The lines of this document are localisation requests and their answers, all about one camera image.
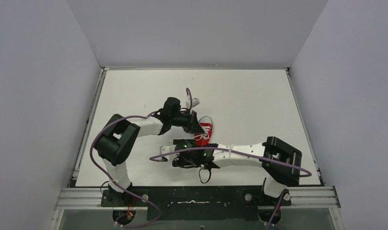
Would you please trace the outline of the white shoelace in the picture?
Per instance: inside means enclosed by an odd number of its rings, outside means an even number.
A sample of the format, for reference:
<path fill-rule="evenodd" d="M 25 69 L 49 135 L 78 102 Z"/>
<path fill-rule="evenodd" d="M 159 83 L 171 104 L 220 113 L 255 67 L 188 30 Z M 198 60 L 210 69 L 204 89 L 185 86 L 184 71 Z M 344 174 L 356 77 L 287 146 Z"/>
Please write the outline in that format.
<path fill-rule="evenodd" d="M 204 133 L 203 134 L 196 134 L 194 136 L 194 139 L 196 141 L 209 141 L 212 135 L 212 125 L 206 124 L 206 126 L 202 126 Z"/>

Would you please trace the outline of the red canvas sneaker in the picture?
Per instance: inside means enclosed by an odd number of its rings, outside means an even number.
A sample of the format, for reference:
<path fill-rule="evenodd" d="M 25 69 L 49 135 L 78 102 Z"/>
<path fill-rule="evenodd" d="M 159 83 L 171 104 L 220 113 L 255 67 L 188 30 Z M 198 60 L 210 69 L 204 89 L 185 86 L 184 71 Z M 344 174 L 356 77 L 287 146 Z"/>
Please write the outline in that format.
<path fill-rule="evenodd" d="M 196 145 L 200 147 L 204 147 L 209 144 L 213 131 L 213 121 L 210 116 L 203 116 L 199 120 L 199 124 L 204 130 L 203 134 L 196 133 L 194 134 L 194 139 L 196 141 Z"/>

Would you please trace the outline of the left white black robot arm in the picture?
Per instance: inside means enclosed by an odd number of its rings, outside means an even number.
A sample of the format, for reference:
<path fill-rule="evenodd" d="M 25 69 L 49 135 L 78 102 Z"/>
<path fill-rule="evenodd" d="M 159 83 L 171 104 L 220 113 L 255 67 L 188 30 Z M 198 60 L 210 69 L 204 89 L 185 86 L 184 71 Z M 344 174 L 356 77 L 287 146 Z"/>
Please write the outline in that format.
<path fill-rule="evenodd" d="M 93 157 L 93 151 L 96 150 L 105 164 L 105 167 L 99 164 L 96 167 L 109 178 L 106 197 L 110 201 L 125 205 L 134 199 L 126 159 L 130 156 L 136 139 L 163 135 L 171 127 L 181 127 L 188 134 L 206 132 L 197 119 L 197 113 L 191 109 L 183 110 L 180 100 L 175 97 L 167 98 L 162 108 L 147 116 L 114 114 L 109 119 L 93 140 L 90 157 Z"/>

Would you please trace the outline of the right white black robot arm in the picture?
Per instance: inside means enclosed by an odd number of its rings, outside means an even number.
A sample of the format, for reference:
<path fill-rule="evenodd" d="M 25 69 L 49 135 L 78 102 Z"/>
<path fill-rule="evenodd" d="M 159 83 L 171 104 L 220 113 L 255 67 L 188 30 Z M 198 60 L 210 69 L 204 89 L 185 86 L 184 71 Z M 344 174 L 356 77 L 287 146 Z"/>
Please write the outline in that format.
<path fill-rule="evenodd" d="M 176 152 L 172 166 L 200 168 L 211 171 L 230 166 L 263 168 L 267 176 L 262 184 L 260 198 L 271 205 L 279 198 L 283 205 L 290 203 L 288 187 L 298 186 L 302 152 L 277 137 L 251 145 L 223 145 L 211 143 L 204 147 L 190 140 L 176 140 L 162 153 Z"/>

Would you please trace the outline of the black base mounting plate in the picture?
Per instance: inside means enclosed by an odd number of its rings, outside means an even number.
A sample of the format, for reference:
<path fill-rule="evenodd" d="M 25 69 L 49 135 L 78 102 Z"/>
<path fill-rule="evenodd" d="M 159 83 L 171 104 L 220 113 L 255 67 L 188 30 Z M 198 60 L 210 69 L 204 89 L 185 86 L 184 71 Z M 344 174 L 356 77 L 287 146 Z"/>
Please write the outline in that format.
<path fill-rule="evenodd" d="M 102 207 L 121 208 L 113 211 L 116 219 L 126 212 L 132 215 L 122 217 L 120 222 L 131 222 L 137 210 L 146 210 L 146 219 L 171 220 L 228 220 L 268 221 L 276 223 L 281 218 L 283 205 L 279 198 L 274 200 L 262 195 L 261 185 L 247 186 L 134 186 L 131 191 L 140 196 L 129 204 L 110 201 L 103 191 Z"/>

